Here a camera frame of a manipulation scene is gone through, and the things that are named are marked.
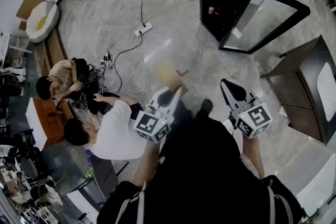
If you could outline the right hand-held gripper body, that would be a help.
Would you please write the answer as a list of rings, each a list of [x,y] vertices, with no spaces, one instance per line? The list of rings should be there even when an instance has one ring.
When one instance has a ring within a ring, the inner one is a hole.
[[[246,138],[254,138],[264,132],[272,122],[271,113],[265,102],[253,97],[234,114],[234,129],[239,129]]]

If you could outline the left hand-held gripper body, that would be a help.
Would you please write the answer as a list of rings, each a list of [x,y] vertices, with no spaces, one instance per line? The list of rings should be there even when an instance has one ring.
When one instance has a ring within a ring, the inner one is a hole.
[[[139,112],[133,128],[142,138],[159,143],[172,130],[171,124],[174,122],[172,112],[170,108],[147,105],[144,111]]]

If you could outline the yellow plastic tray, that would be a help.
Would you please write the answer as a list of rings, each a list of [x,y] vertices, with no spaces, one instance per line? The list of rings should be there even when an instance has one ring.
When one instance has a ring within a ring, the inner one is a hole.
[[[181,95],[184,95],[188,89],[182,81],[180,75],[169,64],[162,62],[154,66],[154,70],[161,82],[165,87],[168,87],[170,91],[174,92],[178,88],[182,89]]]

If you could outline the person's left forearm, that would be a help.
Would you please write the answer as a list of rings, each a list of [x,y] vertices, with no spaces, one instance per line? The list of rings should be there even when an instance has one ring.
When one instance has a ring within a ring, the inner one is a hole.
[[[133,183],[142,188],[155,174],[160,157],[160,144],[148,141],[142,155],[141,163],[134,175]]]

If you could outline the person's right forearm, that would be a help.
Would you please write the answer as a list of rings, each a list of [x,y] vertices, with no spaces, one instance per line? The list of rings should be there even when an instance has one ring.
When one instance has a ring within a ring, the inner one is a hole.
[[[261,160],[259,139],[248,139],[243,136],[243,151],[240,156],[243,164],[259,179],[265,178],[265,171]]]

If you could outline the person's black shoe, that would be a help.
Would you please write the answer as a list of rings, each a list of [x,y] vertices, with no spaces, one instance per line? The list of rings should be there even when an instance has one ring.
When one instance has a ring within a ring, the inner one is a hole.
[[[200,112],[209,115],[212,112],[213,103],[210,99],[204,99],[200,108]]]

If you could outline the dark side table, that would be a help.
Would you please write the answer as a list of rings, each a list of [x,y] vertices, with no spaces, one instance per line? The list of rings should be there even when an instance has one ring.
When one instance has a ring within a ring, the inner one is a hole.
[[[283,106],[290,127],[328,144],[336,133],[336,113],[327,121],[317,88],[318,75],[328,63],[336,80],[336,63],[322,36],[279,56],[271,72],[262,74]]]

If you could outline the spare hand-held gripper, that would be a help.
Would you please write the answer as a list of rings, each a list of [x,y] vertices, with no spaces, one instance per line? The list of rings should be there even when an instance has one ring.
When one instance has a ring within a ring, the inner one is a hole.
[[[108,68],[108,69],[113,68],[113,63],[112,63],[111,56],[110,56],[109,52],[107,52],[105,54],[105,56],[101,59],[100,64],[104,65],[105,68]]]

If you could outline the person's black clothing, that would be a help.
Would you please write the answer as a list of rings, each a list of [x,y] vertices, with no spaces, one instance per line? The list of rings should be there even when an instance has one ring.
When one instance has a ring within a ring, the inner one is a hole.
[[[97,224],[301,224],[304,212],[276,177],[257,178],[224,125],[198,112],[172,131],[142,188],[121,182]]]

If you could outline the white power strip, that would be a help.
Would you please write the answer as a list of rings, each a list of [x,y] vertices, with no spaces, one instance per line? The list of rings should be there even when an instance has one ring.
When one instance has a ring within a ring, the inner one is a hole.
[[[141,25],[139,28],[137,28],[134,32],[134,34],[137,37],[141,37],[144,34],[146,34],[147,32],[149,32],[151,29],[153,28],[152,24],[147,22],[144,25]]]

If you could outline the dark grey board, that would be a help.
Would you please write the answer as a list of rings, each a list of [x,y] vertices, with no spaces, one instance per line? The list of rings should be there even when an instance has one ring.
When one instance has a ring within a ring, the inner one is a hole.
[[[118,176],[128,166],[129,162],[126,161],[121,169],[116,172],[111,160],[100,159],[90,150],[85,150],[85,154],[92,168],[93,177],[99,190],[102,195],[108,199],[119,183]]]

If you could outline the white rounded tray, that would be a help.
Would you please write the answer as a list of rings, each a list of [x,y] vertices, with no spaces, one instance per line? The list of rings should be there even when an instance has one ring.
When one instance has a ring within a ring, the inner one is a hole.
[[[336,113],[336,80],[328,63],[324,64],[318,75],[317,88],[326,119],[330,122]]]

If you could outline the orange wooden crate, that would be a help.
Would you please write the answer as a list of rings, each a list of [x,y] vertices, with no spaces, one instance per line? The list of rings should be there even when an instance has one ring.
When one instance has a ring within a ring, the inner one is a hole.
[[[34,98],[33,104],[37,112],[38,122],[46,136],[44,147],[62,142],[64,140],[65,123],[74,118],[67,99],[62,98],[55,104],[54,99]]]

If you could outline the white panel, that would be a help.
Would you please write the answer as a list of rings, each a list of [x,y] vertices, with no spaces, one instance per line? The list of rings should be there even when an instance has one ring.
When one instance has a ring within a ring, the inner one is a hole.
[[[68,193],[67,197],[93,224],[97,224],[100,207],[85,190],[77,189]]]

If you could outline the wooden slat bench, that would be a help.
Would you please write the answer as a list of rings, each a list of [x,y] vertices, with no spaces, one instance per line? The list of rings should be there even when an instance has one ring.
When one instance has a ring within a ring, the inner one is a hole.
[[[56,63],[68,59],[57,27],[45,40],[36,44],[35,59],[39,77],[47,76]]]

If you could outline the white board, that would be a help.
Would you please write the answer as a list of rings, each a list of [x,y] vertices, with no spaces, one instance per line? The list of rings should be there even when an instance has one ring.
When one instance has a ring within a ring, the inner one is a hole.
[[[29,99],[26,110],[26,118],[30,129],[32,129],[32,134],[35,140],[35,147],[42,151],[47,143],[47,136],[39,120],[33,98]]]

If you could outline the white mesh basket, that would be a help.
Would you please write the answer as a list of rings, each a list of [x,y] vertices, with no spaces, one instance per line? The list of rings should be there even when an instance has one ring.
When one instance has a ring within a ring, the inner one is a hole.
[[[60,209],[63,206],[61,196],[55,191],[55,189],[47,184],[41,184],[38,187],[39,198],[47,206],[52,206],[56,209]]]

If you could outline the egg-shaped cushion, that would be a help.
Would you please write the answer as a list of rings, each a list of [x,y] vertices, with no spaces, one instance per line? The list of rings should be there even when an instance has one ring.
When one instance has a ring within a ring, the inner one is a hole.
[[[31,42],[44,41],[55,29],[60,17],[58,5],[44,1],[33,8],[27,19],[26,34]]]

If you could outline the flat cardboard sheet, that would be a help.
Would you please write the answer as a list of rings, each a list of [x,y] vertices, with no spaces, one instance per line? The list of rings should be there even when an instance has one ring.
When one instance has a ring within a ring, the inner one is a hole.
[[[21,19],[28,19],[32,10],[45,0],[23,0],[16,16]]]

